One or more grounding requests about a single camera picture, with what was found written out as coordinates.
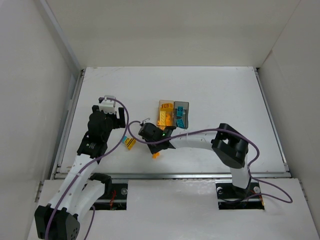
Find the yellow black striped lego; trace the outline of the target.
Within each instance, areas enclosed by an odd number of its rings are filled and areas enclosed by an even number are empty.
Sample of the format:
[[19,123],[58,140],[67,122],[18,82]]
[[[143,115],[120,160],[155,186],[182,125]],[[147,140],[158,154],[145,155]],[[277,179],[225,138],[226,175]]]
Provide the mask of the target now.
[[135,145],[136,140],[134,138],[126,138],[124,141],[125,146],[128,150],[131,150],[132,147]]

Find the yellow lego plate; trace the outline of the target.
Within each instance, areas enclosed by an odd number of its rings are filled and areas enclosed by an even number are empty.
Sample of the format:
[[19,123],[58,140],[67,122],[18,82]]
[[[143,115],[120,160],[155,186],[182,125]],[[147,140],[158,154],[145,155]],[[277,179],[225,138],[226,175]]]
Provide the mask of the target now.
[[166,111],[161,110],[159,112],[159,119],[157,121],[159,126],[166,126]]

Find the small teal yellow lego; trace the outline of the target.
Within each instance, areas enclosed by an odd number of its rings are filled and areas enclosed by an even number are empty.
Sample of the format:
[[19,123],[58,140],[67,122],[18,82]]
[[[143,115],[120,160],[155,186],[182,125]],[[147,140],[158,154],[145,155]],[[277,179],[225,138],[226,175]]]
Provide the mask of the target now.
[[127,138],[128,138],[127,136],[124,136],[122,139],[122,143],[125,143]]

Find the orange curved lego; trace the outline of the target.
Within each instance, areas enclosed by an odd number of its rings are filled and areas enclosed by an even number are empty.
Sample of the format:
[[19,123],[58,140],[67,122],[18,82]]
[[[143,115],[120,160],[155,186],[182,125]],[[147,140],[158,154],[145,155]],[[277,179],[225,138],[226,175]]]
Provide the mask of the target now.
[[154,154],[152,155],[152,158],[153,158],[153,159],[156,159],[156,158],[158,158],[159,156],[160,156],[160,153],[157,152],[157,153],[154,153]]

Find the yellow lego brick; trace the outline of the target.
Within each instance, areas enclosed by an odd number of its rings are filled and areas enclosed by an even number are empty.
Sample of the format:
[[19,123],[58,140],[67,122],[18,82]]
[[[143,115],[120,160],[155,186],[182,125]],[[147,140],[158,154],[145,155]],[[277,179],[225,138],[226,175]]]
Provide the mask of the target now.
[[166,112],[172,112],[174,108],[174,105],[170,102],[168,103],[163,103],[160,107],[161,111],[166,111]]

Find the teal lego brick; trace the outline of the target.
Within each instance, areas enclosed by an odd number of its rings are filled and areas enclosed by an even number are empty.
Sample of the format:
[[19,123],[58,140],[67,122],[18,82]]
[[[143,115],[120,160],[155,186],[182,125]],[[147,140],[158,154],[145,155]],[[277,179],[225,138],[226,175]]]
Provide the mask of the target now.
[[183,106],[178,106],[178,107],[176,108],[175,115],[176,115],[178,118],[182,118],[183,115],[184,115],[184,107],[183,107]]

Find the orange lego cluster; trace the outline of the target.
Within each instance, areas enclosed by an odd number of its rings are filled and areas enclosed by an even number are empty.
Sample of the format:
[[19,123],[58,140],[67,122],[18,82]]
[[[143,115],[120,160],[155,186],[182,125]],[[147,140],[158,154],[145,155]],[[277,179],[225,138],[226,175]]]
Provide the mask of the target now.
[[172,118],[169,114],[166,115],[164,123],[165,123],[165,126],[172,126],[173,125]]

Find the teal lego creature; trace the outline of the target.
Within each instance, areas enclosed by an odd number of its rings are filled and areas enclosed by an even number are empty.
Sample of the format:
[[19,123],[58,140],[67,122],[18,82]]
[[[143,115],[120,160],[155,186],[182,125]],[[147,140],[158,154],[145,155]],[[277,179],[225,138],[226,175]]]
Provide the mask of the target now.
[[181,128],[181,129],[185,129],[186,128],[185,123],[184,123],[182,118],[179,118],[179,119],[176,120],[176,126],[178,128]]

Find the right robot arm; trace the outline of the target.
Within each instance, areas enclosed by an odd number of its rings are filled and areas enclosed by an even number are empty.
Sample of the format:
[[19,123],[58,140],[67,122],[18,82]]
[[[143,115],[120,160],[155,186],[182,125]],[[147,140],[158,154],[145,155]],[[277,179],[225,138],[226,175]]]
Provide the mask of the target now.
[[208,131],[192,134],[192,130],[167,126],[160,129],[152,123],[145,123],[138,135],[149,143],[152,154],[161,150],[193,148],[213,151],[221,162],[230,168],[232,190],[239,199],[248,193],[251,177],[248,173],[247,154],[249,143],[240,138],[240,133],[226,123],[221,123],[222,131]]

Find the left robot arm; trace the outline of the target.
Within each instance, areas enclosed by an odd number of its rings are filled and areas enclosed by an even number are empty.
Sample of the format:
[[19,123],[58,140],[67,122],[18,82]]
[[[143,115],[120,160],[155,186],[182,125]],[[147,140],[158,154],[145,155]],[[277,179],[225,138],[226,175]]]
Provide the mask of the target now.
[[100,160],[110,154],[108,139],[112,130],[126,129],[128,110],[115,105],[94,105],[75,160],[60,188],[46,205],[34,213],[37,236],[41,240],[75,240],[80,221],[94,202],[111,185],[111,178],[93,174]]

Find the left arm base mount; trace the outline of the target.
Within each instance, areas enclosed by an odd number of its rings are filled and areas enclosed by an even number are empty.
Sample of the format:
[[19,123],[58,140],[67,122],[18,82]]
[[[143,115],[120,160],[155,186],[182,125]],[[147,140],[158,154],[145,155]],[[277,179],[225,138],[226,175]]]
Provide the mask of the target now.
[[124,211],[127,209],[128,183],[113,183],[109,194],[99,197],[93,206],[97,211]]

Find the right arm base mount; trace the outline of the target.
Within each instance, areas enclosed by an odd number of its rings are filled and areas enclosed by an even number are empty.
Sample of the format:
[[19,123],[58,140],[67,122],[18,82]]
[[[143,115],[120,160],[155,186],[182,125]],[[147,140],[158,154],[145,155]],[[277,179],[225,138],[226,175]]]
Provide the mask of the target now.
[[251,183],[246,189],[235,187],[230,182],[215,184],[219,210],[264,210],[260,185]]

